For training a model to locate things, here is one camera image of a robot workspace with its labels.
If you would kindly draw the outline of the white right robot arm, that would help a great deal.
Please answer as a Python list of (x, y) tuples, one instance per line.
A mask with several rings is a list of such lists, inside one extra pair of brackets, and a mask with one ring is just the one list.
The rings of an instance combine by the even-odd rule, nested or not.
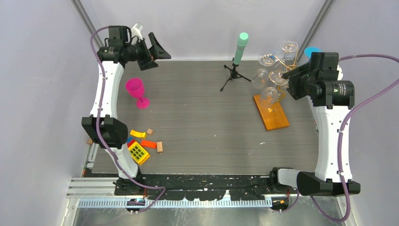
[(355, 87), (345, 81), (336, 52), (313, 52), (310, 60), (283, 74), (288, 93), (295, 100), (309, 97), (318, 130), (318, 160), (313, 172), (275, 167), (269, 188), (281, 193), (292, 187), (303, 196), (359, 194), (361, 185), (352, 178), (349, 135), (344, 133), (355, 106)]

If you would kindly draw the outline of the pink plastic wine glass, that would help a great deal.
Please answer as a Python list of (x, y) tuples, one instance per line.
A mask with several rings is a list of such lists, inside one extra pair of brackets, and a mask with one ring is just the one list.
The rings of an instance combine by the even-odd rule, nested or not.
[(144, 97), (144, 83), (140, 78), (129, 79), (125, 84), (125, 89), (129, 95), (136, 99), (136, 106), (139, 109), (145, 109), (149, 106), (150, 101)]

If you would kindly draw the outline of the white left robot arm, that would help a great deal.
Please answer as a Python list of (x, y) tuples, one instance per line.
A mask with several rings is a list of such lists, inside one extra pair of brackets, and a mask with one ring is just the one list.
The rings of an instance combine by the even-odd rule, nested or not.
[(111, 156), (119, 177), (129, 179), (126, 189), (133, 195), (144, 190), (144, 182), (137, 178), (140, 169), (128, 150), (128, 128), (117, 117), (121, 77), (128, 62), (137, 62), (139, 69), (144, 71), (158, 67), (158, 59), (171, 59), (152, 32), (148, 34), (151, 47), (147, 47), (142, 28), (140, 23), (132, 28), (124, 25), (104, 27), (108, 30), (105, 45), (99, 50), (92, 48), (98, 62), (96, 97), (89, 115), (81, 119), (82, 127), (93, 143)]

